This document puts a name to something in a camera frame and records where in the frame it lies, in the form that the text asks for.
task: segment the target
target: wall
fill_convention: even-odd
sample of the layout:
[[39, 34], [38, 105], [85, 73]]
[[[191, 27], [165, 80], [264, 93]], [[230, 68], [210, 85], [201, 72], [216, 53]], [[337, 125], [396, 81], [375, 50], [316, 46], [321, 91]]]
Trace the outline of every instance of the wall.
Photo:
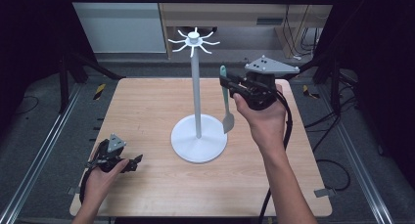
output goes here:
[[94, 53], [165, 53], [158, 4], [73, 6]]

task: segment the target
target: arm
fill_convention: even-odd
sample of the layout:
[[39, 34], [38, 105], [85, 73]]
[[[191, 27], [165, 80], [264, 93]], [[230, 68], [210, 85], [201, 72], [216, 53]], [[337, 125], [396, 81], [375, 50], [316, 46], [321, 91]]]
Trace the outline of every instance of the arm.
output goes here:
[[124, 159], [108, 173], [103, 172], [99, 167], [91, 171], [86, 182], [85, 198], [82, 207], [73, 219], [72, 224], [94, 223], [98, 209], [107, 196], [116, 176], [127, 164], [128, 159]]
[[[282, 92], [281, 86], [278, 85], [277, 89]], [[317, 223], [284, 150], [284, 106], [277, 101], [265, 110], [254, 111], [239, 94], [234, 94], [233, 98], [238, 112], [250, 125], [253, 139], [262, 154], [278, 222]]]

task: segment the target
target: white stand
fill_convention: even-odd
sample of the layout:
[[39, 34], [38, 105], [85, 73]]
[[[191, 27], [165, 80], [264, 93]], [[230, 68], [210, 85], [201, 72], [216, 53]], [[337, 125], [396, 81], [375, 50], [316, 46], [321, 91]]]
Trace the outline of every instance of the white stand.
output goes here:
[[197, 28], [195, 28], [195, 31], [189, 32], [187, 36], [183, 35], [180, 30], [178, 32], [186, 39], [182, 41], [168, 41], [185, 43], [180, 49], [174, 50], [173, 52], [181, 51], [186, 46], [192, 48], [190, 57], [195, 114], [184, 117], [174, 126], [171, 132], [171, 145], [180, 157], [189, 162], [209, 162], [223, 152], [227, 143], [227, 135], [223, 134], [223, 125], [218, 119], [210, 115], [201, 114], [199, 55], [198, 49], [195, 49], [195, 47], [200, 47], [206, 53], [211, 54], [202, 44], [216, 45], [219, 42], [205, 42], [203, 39], [210, 37], [213, 32], [207, 36], [200, 37]]

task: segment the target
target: round white base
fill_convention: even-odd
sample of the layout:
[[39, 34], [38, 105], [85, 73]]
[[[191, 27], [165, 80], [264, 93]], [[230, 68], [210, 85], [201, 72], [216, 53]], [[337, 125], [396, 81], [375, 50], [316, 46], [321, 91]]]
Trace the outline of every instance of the round white base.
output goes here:
[[223, 133], [222, 122], [216, 118], [201, 115], [202, 137], [196, 137], [195, 116], [182, 118], [171, 132], [171, 145], [183, 159], [193, 163], [209, 162], [223, 152], [227, 135]]

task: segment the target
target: wooden table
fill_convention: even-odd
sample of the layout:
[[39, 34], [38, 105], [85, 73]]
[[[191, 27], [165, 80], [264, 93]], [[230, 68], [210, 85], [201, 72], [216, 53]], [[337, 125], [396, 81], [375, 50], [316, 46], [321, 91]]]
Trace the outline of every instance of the wooden table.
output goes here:
[[[218, 78], [201, 79], [202, 113], [222, 120], [225, 110]], [[288, 146], [291, 166], [315, 216], [332, 212], [320, 172], [305, 134], [290, 85], [283, 86], [294, 119]], [[171, 147], [170, 134], [183, 117], [194, 113], [192, 80], [188, 78], [125, 78], [113, 96], [99, 142], [115, 133], [127, 146], [121, 157], [143, 154], [137, 171], [120, 174], [99, 210], [99, 216], [259, 216], [268, 181], [262, 157], [246, 120], [230, 99], [235, 126], [228, 133], [222, 155], [211, 162], [194, 164], [179, 157]], [[78, 195], [70, 213], [80, 208]], [[272, 199], [265, 215], [275, 216]]]

